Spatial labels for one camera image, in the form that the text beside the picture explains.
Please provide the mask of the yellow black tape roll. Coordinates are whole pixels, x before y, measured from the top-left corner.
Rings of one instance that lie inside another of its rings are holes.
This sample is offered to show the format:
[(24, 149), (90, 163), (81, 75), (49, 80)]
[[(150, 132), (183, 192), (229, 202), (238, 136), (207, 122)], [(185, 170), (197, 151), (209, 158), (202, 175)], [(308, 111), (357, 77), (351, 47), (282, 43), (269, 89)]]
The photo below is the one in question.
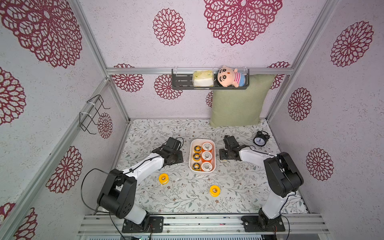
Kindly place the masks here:
[(194, 146), (194, 152), (200, 154), (202, 152), (202, 146), (196, 145)]
[(200, 163), (194, 163), (192, 168), (194, 171), (200, 171), (201, 170), (201, 164)]
[(193, 160), (194, 160), (195, 162), (200, 161), (200, 160), (201, 160), (201, 154), (200, 154), (200, 153), (194, 153), (194, 154), (193, 154)]

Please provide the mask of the orange white sealing tape roll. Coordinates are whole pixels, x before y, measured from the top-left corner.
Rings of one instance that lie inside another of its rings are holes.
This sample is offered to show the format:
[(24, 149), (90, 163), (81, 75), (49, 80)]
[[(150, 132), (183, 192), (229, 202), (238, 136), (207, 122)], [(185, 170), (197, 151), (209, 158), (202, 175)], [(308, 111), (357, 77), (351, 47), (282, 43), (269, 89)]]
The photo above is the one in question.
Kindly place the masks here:
[(210, 142), (205, 142), (205, 143), (202, 144), (202, 151), (203, 152), (210, 152), (210, 153), (212, 153), (213, 149), (214, 149), (214, 145), (212, 143), (210, 143)]
[(202, 162), (209, 162), (211, 163), (213, 160), (213, 154), (210, 151), (204, 151), (201, 153)]
[(203, 162), (201, 164), (201, 171), (203, 172), (211, 172), (213, 170), (213, 165), (210, 162)]

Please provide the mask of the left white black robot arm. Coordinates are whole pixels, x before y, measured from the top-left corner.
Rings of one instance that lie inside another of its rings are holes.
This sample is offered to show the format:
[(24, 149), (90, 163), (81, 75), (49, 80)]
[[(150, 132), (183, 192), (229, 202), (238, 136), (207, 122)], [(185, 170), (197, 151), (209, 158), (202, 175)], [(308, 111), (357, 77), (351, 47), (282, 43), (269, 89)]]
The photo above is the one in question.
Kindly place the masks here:
[(153, 172), (183, 162), (180, 147), (162, 146), (129, 169), (113, 169), (98, 196), (98, 206), (119, 219), (130, 221), (142, 229), (147, 228), (150, 214), (135, 204), (137, 185)]

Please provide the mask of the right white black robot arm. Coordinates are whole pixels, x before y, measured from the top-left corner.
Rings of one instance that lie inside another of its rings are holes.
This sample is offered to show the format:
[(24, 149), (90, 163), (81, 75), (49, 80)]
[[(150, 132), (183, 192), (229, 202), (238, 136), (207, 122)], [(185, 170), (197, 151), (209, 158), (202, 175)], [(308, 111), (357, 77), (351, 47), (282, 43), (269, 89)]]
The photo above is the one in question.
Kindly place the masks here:
[(259, 215), (267, 220), (280, 217), (288, 198), (294, 196), (304, 184), (300, 171), (286, 152), (272, 155), (256, 151), (250, 146), (240, 146), (220, 149), (219, 156), (221, 160), (236, 160), (264, 167), (271, 191)]

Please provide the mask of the white plastic storage box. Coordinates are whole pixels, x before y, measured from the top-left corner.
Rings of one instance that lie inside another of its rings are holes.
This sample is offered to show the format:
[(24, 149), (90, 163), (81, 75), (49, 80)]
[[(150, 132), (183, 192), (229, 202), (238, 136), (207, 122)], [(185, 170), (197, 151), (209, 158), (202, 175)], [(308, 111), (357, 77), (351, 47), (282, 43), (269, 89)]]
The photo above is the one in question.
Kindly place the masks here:
[[(193, 160), (193, 154), (195, 153), (195, 152), (194, 152), (194, 146), (196, 146), (196, 145), (202, 146), (202, 144), (205, 143), (205, 142), (210, 142), (210, 143), (212, 143), (212, 144), (214, 145), (214, 149), (213, 149), (213, 151), (212, 151), (212, 154), (213, 154), (213, 160), (212, 160), (212, 162), (211, 162), (212, 165), (213, 165), (213, 170), (212, 170), (211, 172), (203, 172), (203, 171), (201, 171), (201, 170), (200, 170), (200, 171), (194, 171), (193, 168), (192, 168), (192, 166), (193, 166), (194, 163), (200, 163), (200, 164), (203, 163), (203, 162), (202, 162), (202, 157), (201, 157), (201, 160), (198, 161), (198, 162), (195, 162), (195, 161)], [(194, 139), (194, 140), (192, 140), (192, 142), (191, 142), (191, 146), (190, 146), (190, 153), (189, 153), (189, 168), (190, 168), (194, 173), (200, 173), (200, 174), (207, 175), (207, 174), (211, 174), (211, 173), (213, 173), (213, 172), (216, 170), (216, 166), (217, 166), (217, 164), (216, 164), (216, 145), (215, 145), (214, 141), (209, 140), (209, 139)]]

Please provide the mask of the black twin-bell alarm clock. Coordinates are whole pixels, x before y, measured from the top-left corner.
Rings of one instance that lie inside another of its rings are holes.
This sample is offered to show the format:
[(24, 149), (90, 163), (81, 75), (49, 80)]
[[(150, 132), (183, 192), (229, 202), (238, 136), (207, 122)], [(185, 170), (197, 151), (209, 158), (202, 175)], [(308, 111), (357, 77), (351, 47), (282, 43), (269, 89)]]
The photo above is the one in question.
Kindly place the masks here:
[(253, 139), (253, 142), (258, 147), (263, 147), (267, 144), (269, 139), (270, 139), (270, 135), (266, 131), (257, 131)]

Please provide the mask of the green linen pillow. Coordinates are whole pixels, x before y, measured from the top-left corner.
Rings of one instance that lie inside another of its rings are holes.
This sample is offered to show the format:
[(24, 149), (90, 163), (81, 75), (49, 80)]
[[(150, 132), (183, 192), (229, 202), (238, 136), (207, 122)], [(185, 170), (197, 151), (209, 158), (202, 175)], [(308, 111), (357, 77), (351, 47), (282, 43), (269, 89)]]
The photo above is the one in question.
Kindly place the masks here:
[(258, 125), (274, 80), (274, 75), (251, 75), (245, 90), (213, 91), (210, 125), (213, 128)]

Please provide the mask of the cartoon boy plush doll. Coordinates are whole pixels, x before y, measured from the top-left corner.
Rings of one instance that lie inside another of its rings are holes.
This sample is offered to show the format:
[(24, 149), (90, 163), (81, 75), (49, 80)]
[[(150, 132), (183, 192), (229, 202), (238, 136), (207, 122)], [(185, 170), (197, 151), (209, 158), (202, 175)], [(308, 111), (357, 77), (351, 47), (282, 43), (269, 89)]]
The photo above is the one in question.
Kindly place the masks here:
[(222, 66), (217, 75), (218, 83), (222, 87), (233, 86), (235, 88), (243, 87), (246, 84), (246, 75), (238, 72), (238, 69), (231, 69)]

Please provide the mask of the green white tissue pack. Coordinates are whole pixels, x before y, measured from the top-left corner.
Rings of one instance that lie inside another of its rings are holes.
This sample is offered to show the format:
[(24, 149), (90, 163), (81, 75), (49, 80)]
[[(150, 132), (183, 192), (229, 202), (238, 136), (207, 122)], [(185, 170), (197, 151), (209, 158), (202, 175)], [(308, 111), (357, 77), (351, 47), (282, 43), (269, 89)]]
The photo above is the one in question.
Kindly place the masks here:
[(214, 82), (213, 71), (196, 71), (193, 73), (194, 87), (213, 87)]

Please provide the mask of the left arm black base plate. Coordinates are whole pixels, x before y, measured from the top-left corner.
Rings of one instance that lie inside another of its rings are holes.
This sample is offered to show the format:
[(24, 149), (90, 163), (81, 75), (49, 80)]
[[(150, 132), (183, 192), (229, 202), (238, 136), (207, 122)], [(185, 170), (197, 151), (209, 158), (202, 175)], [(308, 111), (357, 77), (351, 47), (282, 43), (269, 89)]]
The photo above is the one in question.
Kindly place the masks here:
[(162, 233), (164, 227), (164, 217), (148, 215), (141, 224), (135, 224), (132, 221), (125, 220), (122, 233)]

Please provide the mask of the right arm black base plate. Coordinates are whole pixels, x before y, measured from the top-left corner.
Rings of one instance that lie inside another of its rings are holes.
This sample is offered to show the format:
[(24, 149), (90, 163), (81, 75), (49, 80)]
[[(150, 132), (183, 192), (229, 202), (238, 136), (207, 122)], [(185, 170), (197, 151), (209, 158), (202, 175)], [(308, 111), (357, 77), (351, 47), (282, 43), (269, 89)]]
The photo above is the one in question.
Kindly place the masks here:
[(275, 219), (268, 219), (266, 216), (242, 216), (241, 221), (245, 232), (247, 233), (256, 233), (256, 232), (285, 232), (286, 228), (284, 226), (282, 217), (277, 217)]

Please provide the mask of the black wall shelf basket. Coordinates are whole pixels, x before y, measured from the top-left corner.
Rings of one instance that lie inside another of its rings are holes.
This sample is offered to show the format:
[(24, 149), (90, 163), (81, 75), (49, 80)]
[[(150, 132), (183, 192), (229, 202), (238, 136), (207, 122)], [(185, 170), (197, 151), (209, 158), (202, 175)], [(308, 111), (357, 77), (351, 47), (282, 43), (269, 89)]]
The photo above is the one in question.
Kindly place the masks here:
[(245, 84), (242, 87), (223, 87), (219, 84), (217, 80), (217, 75), (219, 68), (207, 68), (207, 69), (197, 69), (197, 71), (212, 71), (214, 74), (214, 85), (212, 87), (195, 87), (193, 85), (193, 71), (187, 71), (185, 69), (177, 70), (172, 69), (172, 87), (174, 90), (246, 90), (250, 84), (250, 70), (248, 68), (240, 68), (240, 73), (245, 75)]

